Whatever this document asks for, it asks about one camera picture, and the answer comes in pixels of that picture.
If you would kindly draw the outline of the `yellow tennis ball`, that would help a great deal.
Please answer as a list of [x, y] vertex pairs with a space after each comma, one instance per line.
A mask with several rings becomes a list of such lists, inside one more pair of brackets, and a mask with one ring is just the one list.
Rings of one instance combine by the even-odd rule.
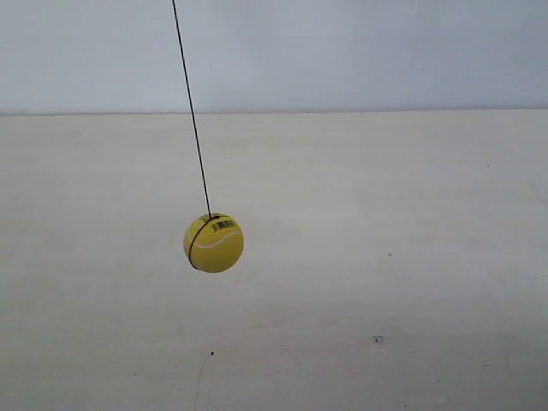
[[205, 273], [227, 271], [244, 250], [240, 225], [229, 215], [212, 213], [196, 219], [183, 237], [183, 250], [189, 264]]

